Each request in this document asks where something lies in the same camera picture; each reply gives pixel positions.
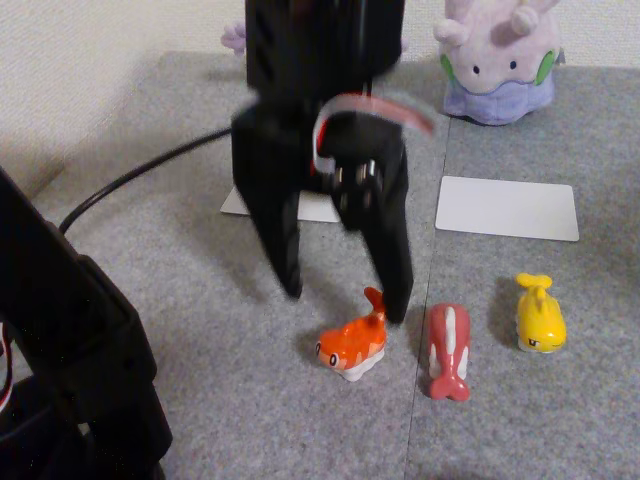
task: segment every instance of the red fin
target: red fin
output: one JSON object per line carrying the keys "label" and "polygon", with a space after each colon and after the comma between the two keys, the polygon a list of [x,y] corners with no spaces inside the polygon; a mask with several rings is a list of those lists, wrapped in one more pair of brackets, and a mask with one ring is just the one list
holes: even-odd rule
{"label": "red fin", "polygon": [[441,400],[449,397],[457,402],[464,402],[469,399],[469,387],[464,381],[456,376],[443,375],[431,383],[429,390],[431,398]]}
{"label": "red fin", "polygon": [[375,312],[385,312],[384,304],[382,303],[382,292],[373,287],[367,287],[364,289],[364,296],[371,302]]}

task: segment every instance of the purple plush toy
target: purple plush toy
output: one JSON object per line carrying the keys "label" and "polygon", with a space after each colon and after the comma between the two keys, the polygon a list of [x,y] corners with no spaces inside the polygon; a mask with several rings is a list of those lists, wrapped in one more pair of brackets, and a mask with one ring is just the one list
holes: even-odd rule
{"label": "purple plush toy", "polygon": [[515,122],[549,105],[560,0],[445,0],[434,28],[448,77],[444,109],[486,125]]}

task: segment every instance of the gray carpet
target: gray carpet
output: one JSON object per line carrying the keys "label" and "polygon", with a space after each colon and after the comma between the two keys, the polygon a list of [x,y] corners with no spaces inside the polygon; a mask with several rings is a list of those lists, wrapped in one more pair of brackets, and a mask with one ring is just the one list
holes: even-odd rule
{"label": "gray carpet", "polygon": [[[443,81],[437,65],[408,63],[378,91],[438,109]],[[368,311],[362,290],[376,279],[361,240],[303,223],[305,286],[287,300],[250,220],[218,212],[232,187],[229,139],[82,217],[69,240],[138,309],[157,359],[175,438],[167,478],[639,478],[640,72],[562,67],[557,94],[512,126],[434,113],[432,141],[408,133],[415,288],[384,360],[355,384],[319,367],[314,344]],[[132,166],[226,126],[251,99],[242,59],[168,54],[35,204],[58,222]],[[581,240],[436,232],[443,173],[571,184]],[[568,328],[558,353],[515,346],[520,271],[554,279]],[[424,393],[424,309],[442,301],[472,316],[465,404]]]}

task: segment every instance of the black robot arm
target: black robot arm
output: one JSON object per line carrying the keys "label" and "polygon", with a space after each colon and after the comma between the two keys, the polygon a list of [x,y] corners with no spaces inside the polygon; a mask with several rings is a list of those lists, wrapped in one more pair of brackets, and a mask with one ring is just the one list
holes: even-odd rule
{"label": "black robot arm", "polygon": [[[260,99],[232,125],[234,181],[286,292],[302,292],[300,192],[328,194],[346,230],[362,233],[393,323],[413,287],[402,129],[351,113],[327,122],[322,145],[312,138],[323,105],[397,62],[403,14],[403,0],[246,0],[247,77]],[[313,148],[333,158],[330,172],[314,168]]]}
{"label": "black robot arm", "polygon": [[2,169],[0,205],[0,317],[34,374],[0,415],[2,478],[154,478],[172,437],[136,310]]}

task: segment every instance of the white card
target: white card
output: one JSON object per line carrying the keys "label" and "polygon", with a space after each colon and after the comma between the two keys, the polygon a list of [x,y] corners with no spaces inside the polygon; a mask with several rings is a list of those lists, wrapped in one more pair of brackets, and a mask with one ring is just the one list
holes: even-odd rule
{"label": "white card", "polygon": [[456,232],[577,242],[569,185],[444,177],[436,228]]}
{"label": "white card", "polygon": [[[233,187],[224,204],[222,204],[220,211],[235,215],[249,215],[236,187]],[[337,223],[340,221],[340,217],[333,206],[331,197],[317,193],[302,192],[298,203],[298,220]]]}

